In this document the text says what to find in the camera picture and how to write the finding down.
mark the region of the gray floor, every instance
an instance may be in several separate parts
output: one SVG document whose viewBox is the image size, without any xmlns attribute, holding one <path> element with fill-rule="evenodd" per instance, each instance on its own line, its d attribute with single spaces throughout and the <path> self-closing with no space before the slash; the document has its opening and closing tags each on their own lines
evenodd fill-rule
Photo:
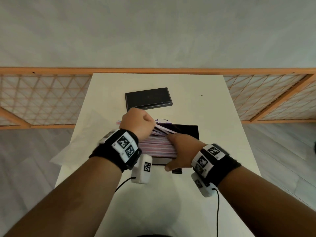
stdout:
<svg viewBox="0 0 316 237">
<path fill-rule="evenodd" d="M 262 177 L 316 209 L 316 124 L 243 127 Z M 53 189 L 72 131 L 0 131 L 0 236 Z"/>
</svg>

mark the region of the lattice panel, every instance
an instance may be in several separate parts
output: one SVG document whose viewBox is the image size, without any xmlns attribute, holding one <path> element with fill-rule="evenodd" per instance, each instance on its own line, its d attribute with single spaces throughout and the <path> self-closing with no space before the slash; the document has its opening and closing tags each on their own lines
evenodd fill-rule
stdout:
<svg viewBox="0 0 316 237">
<path fill-rule="evenodd" d="M 76 124 L 91 75 L 2 75 L 0 106 L 32 125 Z"/>
<path fill-rule="evenodd" d="M 0 126 L 8 126 L 8 125 L 16 125 L 10 121 L 8 121 L 7 119 L 3 118 L 2 116 L 0 116 Z"/>
<path fill-rule="evenodd" d="M 310 83 L 263 119 L 316 119 L 316 81 Z"/>
<path fill-rule="evenodd" d="M 250 120 L 304 76 L 224 75 L 224 79 L 240 120 Z"/>
</svg>

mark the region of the person's left hand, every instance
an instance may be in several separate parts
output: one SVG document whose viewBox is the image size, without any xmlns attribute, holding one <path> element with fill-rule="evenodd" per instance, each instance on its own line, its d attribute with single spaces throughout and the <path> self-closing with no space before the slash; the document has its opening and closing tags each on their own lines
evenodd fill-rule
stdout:
<svg viewBox="0 0 316 237">
<path fill-rule="evenodd" d="M 155 120 L 146 111 L 133 107 L 123 115 L 119 127 L 133 132 L 139 141 L 143 141 L 148 138 L 155 125 Z"/>
</svg>

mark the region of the wooden frame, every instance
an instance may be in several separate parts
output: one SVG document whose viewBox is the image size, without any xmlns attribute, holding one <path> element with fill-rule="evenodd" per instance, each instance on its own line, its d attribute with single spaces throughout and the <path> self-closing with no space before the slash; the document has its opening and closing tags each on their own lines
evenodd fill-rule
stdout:
<svg viewBox="0 0 316 237">
<path fill-rule="evenodd" d="M 92 75 L 93 73 L 136 73 L 136 74 L 188 74 L 188 75 L 286 75 L 307 74 L 302 80 L 283 93 L 278 99 L 259 112 L 248 123 L 312 123 L 306 120 L 261 120 L 282 103 L 316 80 L 316 68 L 249 68 L 249 69 L 197 69 L 197 68 L 68 68 L 68 67 L 0 67 L 0 75 Z M 74 128 L 75 125 L 31 125 L 0 107 L 0 116 L 18 126 L 0 126 L 0 130 Z"/>
</svg>

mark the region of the human arm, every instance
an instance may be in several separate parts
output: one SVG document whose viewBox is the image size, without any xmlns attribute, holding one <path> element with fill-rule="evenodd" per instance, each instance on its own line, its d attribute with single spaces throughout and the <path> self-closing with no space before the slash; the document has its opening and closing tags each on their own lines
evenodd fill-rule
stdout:
<svg viewBox="0 0 316 237">
<path fill-rule="evenodd" d="M 188 135 L 169 135 L 178 156 L 165 169 L 191 167 L 192 159 L 206 146 Z M 316 212 L 241 166 L 219 183 L 219 191 L 256 237 L 312 236 Z"/>
<path fill-rule="evenodd" d="M 155 121 L 132 108 L 120 124 L 139 140 L 146 139 Z M 5 236 L 94 236 L 112 200 L 122 171 L 102 157 L 89 158 Z"/>
</svg>

